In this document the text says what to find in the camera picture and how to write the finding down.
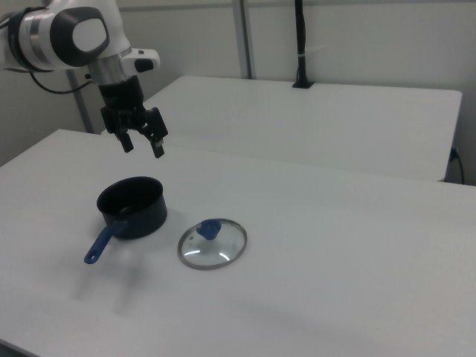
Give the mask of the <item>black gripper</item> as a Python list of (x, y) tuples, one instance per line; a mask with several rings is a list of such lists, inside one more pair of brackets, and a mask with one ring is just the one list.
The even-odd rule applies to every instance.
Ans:
[(105, 106), (100, 110), (106, 131), (121, 143), (124, 152), (133, 150), (129, 129), (141, 128), (156, 158), (164, 155), (167, 128), (158, 108), (144, 108), (144, 94), (136, 75), (120, 83), (98, 86)]

